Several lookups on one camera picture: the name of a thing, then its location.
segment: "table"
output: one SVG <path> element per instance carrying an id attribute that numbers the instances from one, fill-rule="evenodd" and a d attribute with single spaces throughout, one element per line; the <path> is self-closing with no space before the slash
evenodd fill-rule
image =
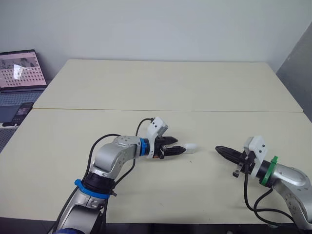
<path id="1" fill-rule="evenodd" d="M 266 63 L 79 59 L 34 108 L 302 112 Z"/>
<path id="2" fill-rule="evenodd" d="M 214 150 L 217 145 L 242 150 L 249 136 L 264 137 L 266 160 L 279 156 L 279 163 L 312 178 L 312 128 L 303 113 L 34 109 L 0 155 L 0 216 L 55 220 L 75 179 L 84 174 L 94 141 L 109 133 L 133 136 L 142 118 L 155 116 L 169 125 L 165 136 L 176 137 L 180 145 L 197 143 L 199 149 L 164 160 L 137 160 L 116 187 L 117 197 L 110 198 L 108 222 L 261 223 L 245 207 L 243 176 L 232 176 L 236 165 Z M 145 131 L 143 125 L 139 135 Z M 250 202 L 266 190 L 250 180 Z M 287 211 L 277 193 L 261 206 Z M 264 217 L 289 222 L 276 214 Z"/>

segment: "white wall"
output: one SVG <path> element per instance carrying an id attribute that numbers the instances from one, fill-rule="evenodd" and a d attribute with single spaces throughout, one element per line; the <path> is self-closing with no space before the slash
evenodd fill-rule
<path id="1" fill-rule="evenodd" d="M 69 58 L 266 61 L 277 71 L 311 0 L 1 0 L 0 51 L 35 48 L 49 78 Z"/>

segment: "phone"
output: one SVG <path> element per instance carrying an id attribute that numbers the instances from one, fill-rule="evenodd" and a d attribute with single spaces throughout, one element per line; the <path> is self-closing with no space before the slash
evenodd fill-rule
<path id="1" fill-rule="evenodd" d="M 30 110 L 33 108 L 34 103 L 33 102 L 25 102 L 22 105 L 20 105 L 18 111 L 14 115 L 13 119 L 9 123 L 4 123 L 3 127 L 6 126 L 14 126 L 20 125 L 23 120 L 26 118 L 27 114 L 30 112 Z"/>

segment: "laptop screen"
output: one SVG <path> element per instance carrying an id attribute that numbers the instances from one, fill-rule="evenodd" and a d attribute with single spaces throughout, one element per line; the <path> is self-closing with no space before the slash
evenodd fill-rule
<path id="1" fill-rule="evenodd" d="M 35 50 L 0 53 L 0 90 L 45 88 Z"/>

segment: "green ring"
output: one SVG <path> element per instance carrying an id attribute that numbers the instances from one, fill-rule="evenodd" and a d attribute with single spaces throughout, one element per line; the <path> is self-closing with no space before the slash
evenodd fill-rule
<path id="1" fill-rule="evenodd" d="M 271 164 L 270 164 L 265 176 L 263 177 L 263 180 L 261 181 L 262 185 L 266 186 L 266 184 L 268 183 L 268 180 L 271 176 L 271 173 L 272 173 L 275 165 L 277 164 L 277 159 L 278 159 L 278 157 L 274 156 L 274 158 L 271 160 Z"/>

